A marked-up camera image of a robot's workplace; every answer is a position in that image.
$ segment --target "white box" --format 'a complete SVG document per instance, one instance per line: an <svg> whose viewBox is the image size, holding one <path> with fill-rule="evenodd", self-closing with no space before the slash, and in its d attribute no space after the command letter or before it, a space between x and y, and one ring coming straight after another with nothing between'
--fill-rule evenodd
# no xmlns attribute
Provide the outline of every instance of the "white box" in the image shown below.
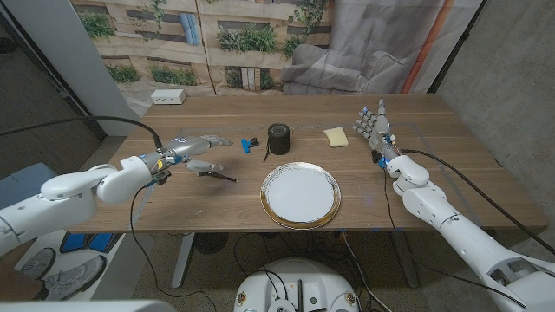
<svg viewBox="0 0 555 312"><path fill-rule="evenodd" d="M151 95L154 104L182 104L186 98L183 89L155 90Z"/></svg>

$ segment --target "poster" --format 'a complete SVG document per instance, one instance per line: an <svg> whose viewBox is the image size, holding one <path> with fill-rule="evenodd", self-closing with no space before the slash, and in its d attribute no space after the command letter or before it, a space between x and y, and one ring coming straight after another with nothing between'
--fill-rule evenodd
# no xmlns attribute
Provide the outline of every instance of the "poster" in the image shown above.
<svg viewBox="0 0 555 312"><path fill-rule="evenodd" d="M70 0L139 115L187 96L423 93L479 1Z"/></svg>

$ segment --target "yellow sponge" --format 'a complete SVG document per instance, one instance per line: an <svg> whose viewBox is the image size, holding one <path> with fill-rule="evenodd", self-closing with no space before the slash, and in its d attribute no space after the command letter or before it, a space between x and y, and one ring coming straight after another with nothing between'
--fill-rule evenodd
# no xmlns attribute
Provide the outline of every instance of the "yellow sponge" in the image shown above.
<svg viewBox="0 0 555 312"><path fill-rule="evenodd" d="M326 133L326 135L328 136L331 147L341 147L349 145L349 141L347 140L347 136L343 131L343 127L323 130L323 132Z"/></svg>

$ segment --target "robotic arm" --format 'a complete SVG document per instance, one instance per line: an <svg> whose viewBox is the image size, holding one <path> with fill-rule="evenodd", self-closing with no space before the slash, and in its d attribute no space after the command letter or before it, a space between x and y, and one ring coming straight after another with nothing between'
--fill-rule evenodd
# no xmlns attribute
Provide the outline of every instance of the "robotic arm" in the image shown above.
<svg viewBox="0 0 555 312"><path fill-rule="evenodd" d="M353 128L369 141L373 158L380 167L397 178L393 188L402 197L405 208L434 227L484 285L509 295L529 309L552 308L555 264L508 250L451 206L445 192L429 180L428 171L402 155L395 145L383 99L377 117L366 108L359 115L362 120L357 120ZM488 292L504 312L525 309L506 296Z"/></svg>
<svg viewBox="0 0 555 312"><path fill-rule="evenodd" d="M91 219L97 209L95 195L108 204L123 203L144 185L166 183L169 167L179 163L192 172L222 170L222 165L189 157L232 144L215 135L176 138L166 148L122 160L119 171L100 165L52 178L40 194L0 210L0 256L35 237Z"/></svg>

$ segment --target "white robot body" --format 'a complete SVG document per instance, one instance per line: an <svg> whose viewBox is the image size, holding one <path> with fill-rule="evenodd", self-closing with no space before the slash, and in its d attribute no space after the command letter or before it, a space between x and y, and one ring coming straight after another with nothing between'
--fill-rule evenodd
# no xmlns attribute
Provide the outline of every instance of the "white robot body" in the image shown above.
<svg viewBox="0 0 555 312"><path fill-rule="evenodd" d="M295 312L299 309L299 280L302 285L302 310L309 312L326 308L327 311L358 311L355 291L349 282L333 269L302 258L286 258L268 263L248 276L238 289L234 312Z"/></svg>

